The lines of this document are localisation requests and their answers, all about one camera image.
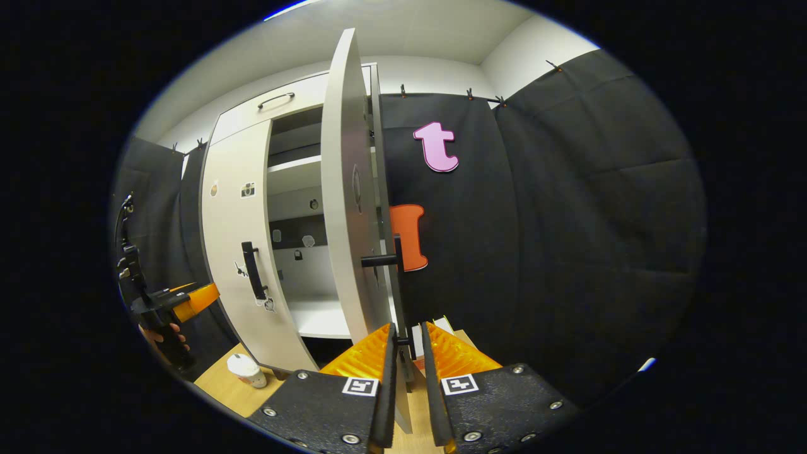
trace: camera sticker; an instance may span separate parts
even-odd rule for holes
[[[255,182],[246,183],[241,187],[241,199],[248,199],[255,196]]]

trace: open cabinet door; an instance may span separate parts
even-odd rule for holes
[[[353,343],[393,321],[382,272],[362,267],[362,257],[381,254],[367,103],[356,29],[350,28],[342,33],[328,73],[321,168],[333,277]],[[395,421],[412,433],[401,371],[399,364]]]
[[[255,124],[207,150],[203,244],[224,311],[249,354],[260,365],[283,372],[317,371],[286,306],[269,243],[266,167],[272,123]],[[242,242],[251,242],[257,250],[245,253]],[[249,255],[255,267],[248,263]],[[258,293],[266,302],[256,298]]]

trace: drawer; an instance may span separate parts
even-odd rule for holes
[[[370,95],[370,67],[362,68],[367,95]],[[325,101],[325,88],[328,86],[328,73],[280,86],[272,91],[258,95],[245,103],[226,111],[219,116],[211,138],[211,145],[230,137],[236,132],[278,116],[284,116],[322,105]],[[294,97],[282,96],[294,93]],[[267,99],[280,96],[264,103],[263,108],[257,106]]]

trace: orange letter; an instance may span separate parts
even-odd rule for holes
[[[401,236],[404,271],[417,271],[429,264],[429,260],[420,253],[418,223],[423,213],[425,210],[420,205],[390,207],[392,233]]]

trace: human hand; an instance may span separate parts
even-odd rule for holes
[[[169,326],[171,326],[171,329],[178,334],[177,337],[179,337],[180,342],[183,342],[185,350],[190,351],[190,346],[184,343],[186,341],[185,336],[179,334],[179,326],[176,323],[170,323]],[[166,363],[171,364],[171,362],[168,361],[168,358],[166,358],[165,355],[162,354],[162,351],[160,351],[160,349],[157,348],[156,344],[157,342],[162,343],[163,341],[165,341],[165,339],[162,337],[162,334],[155,333],[154,331],[151,330],[146,330],[143,328],[143,326],[140,325],[138,325],[137,327],[140,328],[140,332],[142,333],[143,337],[145,337],[148,343],[152,345],[154,350],[156,350],[160,354],[160,356],[162,356],[162,359],[164,359]]]

